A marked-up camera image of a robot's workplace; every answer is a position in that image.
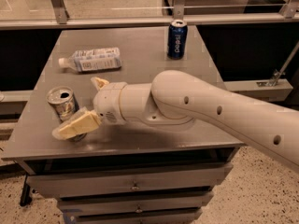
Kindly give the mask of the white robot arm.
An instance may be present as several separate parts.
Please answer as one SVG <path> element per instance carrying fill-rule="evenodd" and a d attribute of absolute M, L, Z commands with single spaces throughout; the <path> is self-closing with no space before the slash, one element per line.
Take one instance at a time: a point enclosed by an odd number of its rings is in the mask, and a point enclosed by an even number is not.
<path fill-rule="evenodd" d="M 176 70 L 151 83 L 108 82 L 94 77 L 93 110 L 81 108 L 53 130 L 58 140 L 96 130 L 102 122 L 130 121 L 157 128 L 208 122 L 294 171 L 299 169 L 299 112 L 217 88 Z"/>

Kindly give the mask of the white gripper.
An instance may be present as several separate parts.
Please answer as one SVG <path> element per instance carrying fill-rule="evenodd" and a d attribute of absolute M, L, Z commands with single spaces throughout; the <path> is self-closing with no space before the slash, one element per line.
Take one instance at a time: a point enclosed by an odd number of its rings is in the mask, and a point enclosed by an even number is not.
<path fill-rule="evenodd" d="M 102 120 L 110 125 L 123 125 L 126 123 L 121 114 L 120 98 L 121 92 L 127 83 L 109 83 L 100 77 L 92 77 L 91 82 L 98 91 L 93 98 L 95 111 L 82 107 L 70 119 L 64 121 L 52 131 L 52 135 L 56 139 L 66 140 L 92 132 L 102 124 Z"/>

